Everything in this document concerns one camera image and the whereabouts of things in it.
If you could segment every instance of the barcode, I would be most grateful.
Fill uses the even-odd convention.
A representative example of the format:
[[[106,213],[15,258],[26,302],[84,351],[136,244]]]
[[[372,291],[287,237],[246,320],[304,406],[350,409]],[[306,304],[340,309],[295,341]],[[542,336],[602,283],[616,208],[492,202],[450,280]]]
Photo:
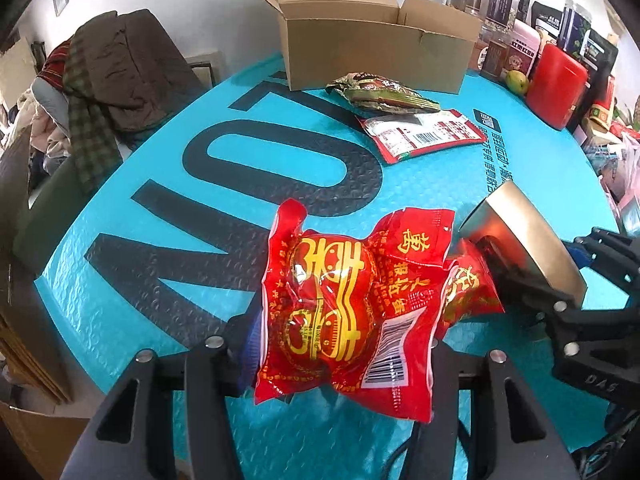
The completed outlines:
[[[404,339],[423,310],[414,310],[382,324],[378,349],[364,374],[362,388],[388,388],[409,384]]]
[[[414,134],[414,137],[416,137],[418,140],[421,140],[425,144],[435,144],[442,140],[441,137],[430,134],[429,132]]]

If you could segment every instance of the pile of clothes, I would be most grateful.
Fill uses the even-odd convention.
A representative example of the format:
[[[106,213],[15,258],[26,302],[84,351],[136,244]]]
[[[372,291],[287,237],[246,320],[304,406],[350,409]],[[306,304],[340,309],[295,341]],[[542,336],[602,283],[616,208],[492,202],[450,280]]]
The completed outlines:
[[[20,98],[14,136],[29,130],[31,179],[72,156],[93,194],[138,148],[205,89],[156,17],[142,9],[89,20],[47,57]]]

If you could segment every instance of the green plaid fabric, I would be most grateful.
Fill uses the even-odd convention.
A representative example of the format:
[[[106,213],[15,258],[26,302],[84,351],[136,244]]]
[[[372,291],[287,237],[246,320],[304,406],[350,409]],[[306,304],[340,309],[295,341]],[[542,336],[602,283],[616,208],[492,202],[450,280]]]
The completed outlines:
[[[63,89],[69,100],[69,139],[78,179],[93,194],[122,163],[115,130],[102,105],[95,100],[84,56],[84,27],[74,34],[66,58]]]

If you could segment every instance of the red plaid fabric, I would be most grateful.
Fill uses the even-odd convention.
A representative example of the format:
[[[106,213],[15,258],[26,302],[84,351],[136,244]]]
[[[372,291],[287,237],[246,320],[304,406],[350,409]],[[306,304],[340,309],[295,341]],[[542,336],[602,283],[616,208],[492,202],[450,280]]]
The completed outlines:
[[[69,53],[71,39],[63,41],[51,51],[44,62],[38,77],[41,77],[53,88],[62,92],[62,75],[65,73],[66,57]]]

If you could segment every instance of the folded cardboard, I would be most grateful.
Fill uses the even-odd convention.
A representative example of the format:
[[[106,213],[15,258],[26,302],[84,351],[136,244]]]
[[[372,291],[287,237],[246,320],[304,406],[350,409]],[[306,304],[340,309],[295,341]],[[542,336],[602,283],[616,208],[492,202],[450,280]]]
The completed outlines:
[[[458,93],[482,23],[429,0],[265,0],[278,11],[292,90],[369,72]]]

